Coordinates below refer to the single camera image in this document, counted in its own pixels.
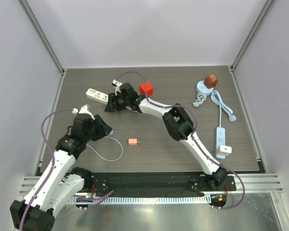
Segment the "white power strip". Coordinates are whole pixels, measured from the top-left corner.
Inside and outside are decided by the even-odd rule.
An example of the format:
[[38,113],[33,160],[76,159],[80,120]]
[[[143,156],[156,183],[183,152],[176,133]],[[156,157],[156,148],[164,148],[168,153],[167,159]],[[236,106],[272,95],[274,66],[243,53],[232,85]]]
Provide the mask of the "white power strip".
[[95,100],[95,101],[100,102],[100,103],[105,104],[105,105],[107,105],[107,103],[108,103],[108,95],[103,93],[103,92],[97,91],[95,89],[89,88],[86,91],[86,96],[89,99]]

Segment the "orange-red cube socket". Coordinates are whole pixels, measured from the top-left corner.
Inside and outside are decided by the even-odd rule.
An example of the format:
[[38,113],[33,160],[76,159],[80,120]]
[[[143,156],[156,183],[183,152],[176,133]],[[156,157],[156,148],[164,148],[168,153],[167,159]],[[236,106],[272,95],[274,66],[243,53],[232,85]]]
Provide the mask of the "orange-red cube socket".
[[154,93],[154,88],[149,82],[143,83],[139,87],[140,94],[144,96],[151,96]]

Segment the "pink plug adapter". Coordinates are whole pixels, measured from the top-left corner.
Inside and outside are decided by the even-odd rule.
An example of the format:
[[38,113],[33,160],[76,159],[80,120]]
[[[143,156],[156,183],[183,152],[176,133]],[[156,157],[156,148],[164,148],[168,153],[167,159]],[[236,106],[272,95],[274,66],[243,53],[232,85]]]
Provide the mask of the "pink plug adapter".
[[138,144],[140,144],[140,141],[136,138],[131,138],[128,139],[128,144],[129,146],[137,146]]

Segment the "light blue power strip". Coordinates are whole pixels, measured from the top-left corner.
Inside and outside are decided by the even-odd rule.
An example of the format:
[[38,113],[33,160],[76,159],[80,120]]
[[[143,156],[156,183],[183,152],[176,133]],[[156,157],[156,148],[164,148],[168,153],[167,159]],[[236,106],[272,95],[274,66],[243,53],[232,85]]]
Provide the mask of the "light blue power strip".
[[218,149],[220,145],[225,145],[225,128],[217,127],[216,128],[215,155],[219,159],[225,159],[225,158],[221,158],[221,156],[218,155]]

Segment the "white cube charger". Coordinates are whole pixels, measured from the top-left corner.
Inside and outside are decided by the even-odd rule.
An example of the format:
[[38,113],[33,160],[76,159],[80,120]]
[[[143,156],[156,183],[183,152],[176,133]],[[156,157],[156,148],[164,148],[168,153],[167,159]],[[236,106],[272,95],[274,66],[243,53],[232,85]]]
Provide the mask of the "white cube charger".
[[221,156],[221,158],[226,158],[231,153],[232,153],[232,147],[231,146],[220,145],[220,147],[218,149],[218,155]]

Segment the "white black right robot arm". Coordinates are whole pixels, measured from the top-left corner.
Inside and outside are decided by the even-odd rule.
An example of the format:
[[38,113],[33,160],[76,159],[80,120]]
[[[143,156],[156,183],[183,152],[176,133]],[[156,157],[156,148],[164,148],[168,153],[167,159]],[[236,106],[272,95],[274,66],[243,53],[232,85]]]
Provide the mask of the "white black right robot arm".
[[200,141],[196,126],[180,104],[167,105],[156,102],[146,95],[139,95],[130,83],[113,80],[114,93],[108,94],[106,112],[121,111],[128,108],[134,112],[148,114],[162,119],[168,134],[181,142],[200,163],[212,190],[221,189],[228,175],[227,170],[218,162]]

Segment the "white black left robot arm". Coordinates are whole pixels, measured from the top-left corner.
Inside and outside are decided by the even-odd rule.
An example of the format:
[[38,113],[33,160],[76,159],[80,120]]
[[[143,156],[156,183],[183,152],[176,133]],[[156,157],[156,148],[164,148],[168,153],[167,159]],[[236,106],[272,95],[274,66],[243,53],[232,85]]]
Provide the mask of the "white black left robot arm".
[[20,231],[50,231],[63,206],[77,192],[92,188],[92,173],[73,164],[90,141],[107,136],[112,128],[99,115],[77,114],[59,139],[42,176],[22,201],[13,201],[10,212]]

